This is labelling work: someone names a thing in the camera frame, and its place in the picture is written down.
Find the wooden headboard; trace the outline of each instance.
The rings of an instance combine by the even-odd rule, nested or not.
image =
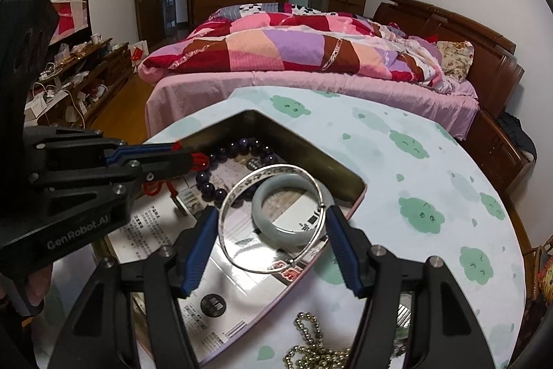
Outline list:
[[[408,35],[440,41],[470,41],[475,59],[467,79],[474,86],[480,107],[497,119],[519,83],[524,70],[516,64],[516,45],[496,31],[467,17],[415,0],[383,2],[373,20],[394,22]]]

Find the pink bed sheet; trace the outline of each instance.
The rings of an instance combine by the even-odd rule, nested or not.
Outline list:
[[[346,94],[397,107],[436,121],[461,140],[466,138],[478,111],[476,94],[438,94],[407,82],[349,74],[298,71],[176,74],[163,78],[146,103],[149,136],[189,114],[227,99],[236,88],[267,85]],[[471,91],[474,89],[470,83],[464,81],[458,84],[455,92]]]

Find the wooden nightstand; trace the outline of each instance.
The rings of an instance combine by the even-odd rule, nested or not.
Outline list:
[[[476,114],[467,139],[461,145],[500,195],[515,189],[534,164],[484,110]]]

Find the human hand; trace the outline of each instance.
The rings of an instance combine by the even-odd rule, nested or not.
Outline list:
[[[52,284],[52,265],[36,271],[29,276],[27,283],[27,298],[33,306],[38,306],[42,299],[48,294]],[[4,288],[0,285],[0,299],[6,296]]]

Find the patchwork comforter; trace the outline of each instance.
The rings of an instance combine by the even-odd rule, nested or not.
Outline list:
[[[438,93],[451,87],[418,41],[350,13],[289,3],[220,9],[190,36],[153,52],[140,76],[157,83],[174,73],[304,71],[413,82]]]

